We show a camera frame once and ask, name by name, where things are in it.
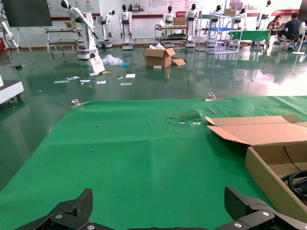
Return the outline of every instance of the tv screen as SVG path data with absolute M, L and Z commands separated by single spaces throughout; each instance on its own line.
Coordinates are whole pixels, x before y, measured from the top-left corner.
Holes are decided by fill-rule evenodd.
M 10 27 L 52 26 L 46 0 L 2 0 Z

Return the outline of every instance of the clear plastic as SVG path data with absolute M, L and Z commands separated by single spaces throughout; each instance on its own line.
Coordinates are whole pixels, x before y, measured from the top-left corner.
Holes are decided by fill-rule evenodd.
M 119 57 L 113 57 L 111 54 L 102 59 L 102 64 L 110 64 L 111 66 L 122 65 L 124 62 Z

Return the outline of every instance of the glossy floor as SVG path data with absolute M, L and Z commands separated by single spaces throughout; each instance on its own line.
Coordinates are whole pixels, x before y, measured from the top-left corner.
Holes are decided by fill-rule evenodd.
M 6 56 L 0 57 L 2 78 L 20 79 L 24 85 L 22 101 L 0 105 L 0 190 L 67 113 L 75 98 L 86 102 L 207 98 L 210 92 L 217 97 L 307 93 L 305 56 L 284 52 L 267 56 L 249 47 L 236 55 L 216 56 L 183 50 L 176 56 L 185 59 L 186 66 L 154 70 L 145 67 L 143 51 L 100 50 L 102 58 L 111 53 L 129 66 L 107 64 L 105 68 L 112 73 L 97 77 L 89 77 L 88 62 L 79 61 L 75 54 L 58 54 L 52 60 L 46 51 L 23 51 L 20 55 L 13 53 L 12 63 Z M 20 64 L 23 70 L 12 67 Z M 135 79 L 118 80 L 130 73 L 136 74 Z M 53 83 L 73 76 L 91 82 Z M 106 84 L 96 84 L 97 80 L 106 80 Z M 132 85 L 121 86 L 122 82 Z

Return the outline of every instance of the screw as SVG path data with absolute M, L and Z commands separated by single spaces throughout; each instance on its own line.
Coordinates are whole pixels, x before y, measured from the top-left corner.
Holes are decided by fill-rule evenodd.
M 239 223 L 235 223 L 235 226 L 236 226 L 237 228 L 241 228 L 241 227 L 242 227 L 242 225 L 239 224 Z

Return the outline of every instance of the green cloth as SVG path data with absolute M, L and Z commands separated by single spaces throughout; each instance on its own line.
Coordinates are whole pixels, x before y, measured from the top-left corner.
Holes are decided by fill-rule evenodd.
M 232 40 L 240 39 L 241 32 L 234 32 Z M 246 30 L 243 31 L 241 40 L 269 40 L 270 31 L 268 30 Z
M 102 101 L 72 108 L 1 191 L 1 229 L 44 216 L 85 188 L 94 194 L 90 221 L 116 230 L 218 227 L 231 221 L 225 186 L 268 199 L 244 167 L 247 146 L 221 139 L 204 116 L 294 113 L 307 121 L 306 99 Z

